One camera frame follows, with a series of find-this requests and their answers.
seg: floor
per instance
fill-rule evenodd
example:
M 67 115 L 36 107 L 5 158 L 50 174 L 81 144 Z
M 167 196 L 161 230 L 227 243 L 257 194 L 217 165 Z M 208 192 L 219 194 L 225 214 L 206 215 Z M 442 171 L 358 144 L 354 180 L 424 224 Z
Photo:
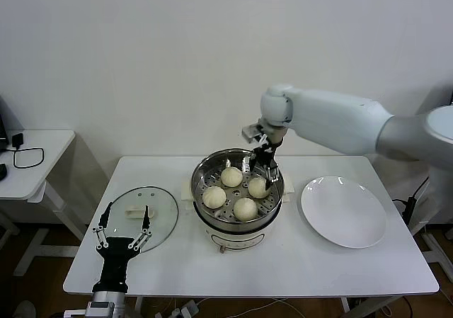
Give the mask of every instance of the floor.
M 11 237 L 5 247 L 0 251 L 0 317 L 10 317 L 16 305 L 22 300 L 30 300 L 36 307 L 37 317 L 48 318 L 56 312 L 70 309 L 81 309 L 90 300 L 89 296 L 68 295 L 63 292 L 64 278 L 71 266 L 71 259 L 65 258 L 36 258 L 28 272 L 21 278 L 13 277 L 12 273 L 20 260 L 28 243 L 37 230 L 36 226 L 20 225 L 21 233 L 17 237 Z M 50 233 L 44 244 L 73 244 L 78 240 L 62 225 L 52 225 Z M 440 229 L 429 229 L 437 238 L 447 255 L 453 260 L 453 242 L 446 240 Z M 421 250 L 426 250 L 426 245 L 421 237 L 416 236 Z M 451 284 L 437 265 L 430 265 L 436 275 L 441 288 L 448 296 L 453 296 L 453 284 Z M 453 306 L 441 293 L 434 295 L 419 295 L 407 297 L 412 308 L 413 317 L 453 317 Z M 188 298 L 145 298 L 142 306 L 142 315 L 152 318 L 157 312 L 163 312 L 167 317 L 174 307 L 180 307 L 188 301 Z M 127 302 L 133 306 L 135 299 L 128 298 Z M 261 299 L 209 299 L 200 304 L 199 318 L 225 318 L 235 315 L 254 307 L 270 304 L 272 300 Z M 296 307 L 306 318 L 329 318 L 339 317 L 343 311 L 339 299 L 293 299 L 288 303 Z M 409 318 L 410 309 L 403 299 L 397 300 L 390 305 L 392 317 Z M 242 315 L 245 318 L 263 317 L 300 317 L 291 307 L 274 303 L 273 305 Z M 378 318 L 385 317 L 381 312 Z

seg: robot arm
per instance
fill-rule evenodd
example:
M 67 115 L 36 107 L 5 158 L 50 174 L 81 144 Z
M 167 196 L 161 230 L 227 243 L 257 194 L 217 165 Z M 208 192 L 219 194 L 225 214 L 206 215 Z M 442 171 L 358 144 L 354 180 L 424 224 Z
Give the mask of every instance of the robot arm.
M 243 128 L 242 135 L 248 142 L 264 143 L 273 154 L 289 128 L 344 154 L 422 159 L 439 169 L 453 170 L 451 106 L 402 118 L 369 98 L 280 84 L 261 97 L 261 115 L 258 123 Z M 263 155 L 263 150 L 254 152 L 257 159 Z

